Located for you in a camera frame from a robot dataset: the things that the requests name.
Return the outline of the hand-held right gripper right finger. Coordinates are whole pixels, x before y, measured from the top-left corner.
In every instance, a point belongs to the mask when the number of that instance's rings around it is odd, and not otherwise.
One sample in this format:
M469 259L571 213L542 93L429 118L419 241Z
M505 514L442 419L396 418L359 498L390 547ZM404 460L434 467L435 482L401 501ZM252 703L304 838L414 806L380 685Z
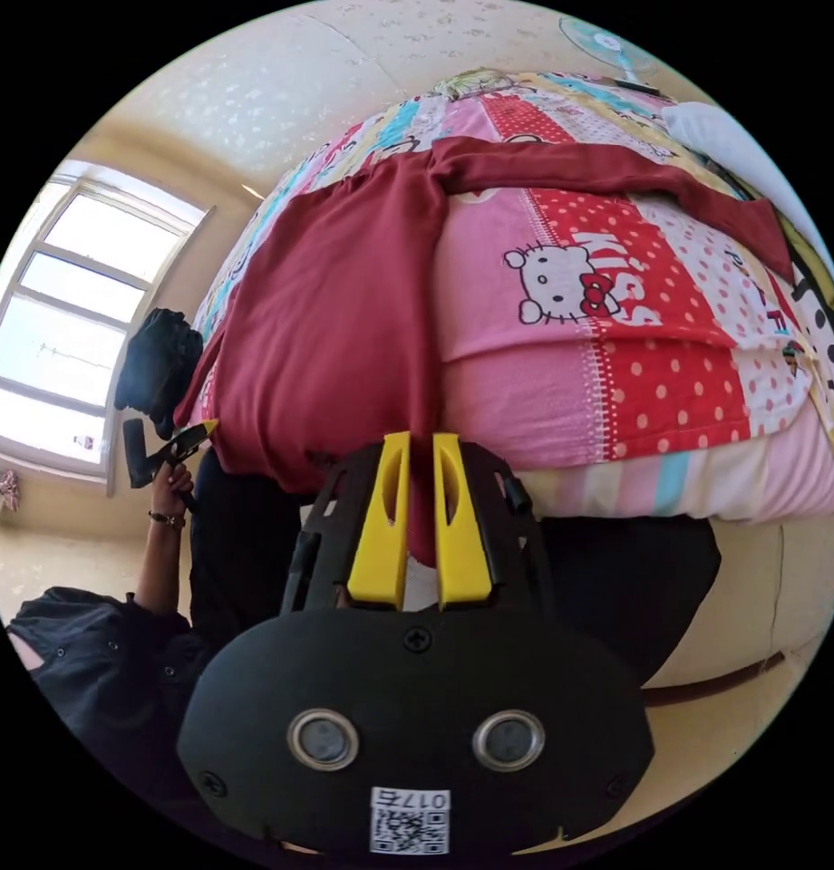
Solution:
M435 434L432 458L439 607L485 604L492 582L459 437Z

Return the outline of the person's left hand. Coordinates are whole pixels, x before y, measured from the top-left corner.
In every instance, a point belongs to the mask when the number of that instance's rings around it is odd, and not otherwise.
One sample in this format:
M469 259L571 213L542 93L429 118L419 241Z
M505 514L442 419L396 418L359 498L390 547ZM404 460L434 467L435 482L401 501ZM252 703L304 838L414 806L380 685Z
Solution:
M181 520L187 511L185 498L193 490L190 471L183 463L164 461L150 485L150 513L172 521Z

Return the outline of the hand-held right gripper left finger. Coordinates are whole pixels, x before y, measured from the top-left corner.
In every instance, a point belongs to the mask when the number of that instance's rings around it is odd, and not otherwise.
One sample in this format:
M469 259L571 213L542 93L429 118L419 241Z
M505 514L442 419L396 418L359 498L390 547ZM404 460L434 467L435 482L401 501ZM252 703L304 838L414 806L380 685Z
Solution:
M401 607L408 561L411 435L391 433L378 448L346 589L355 604Z

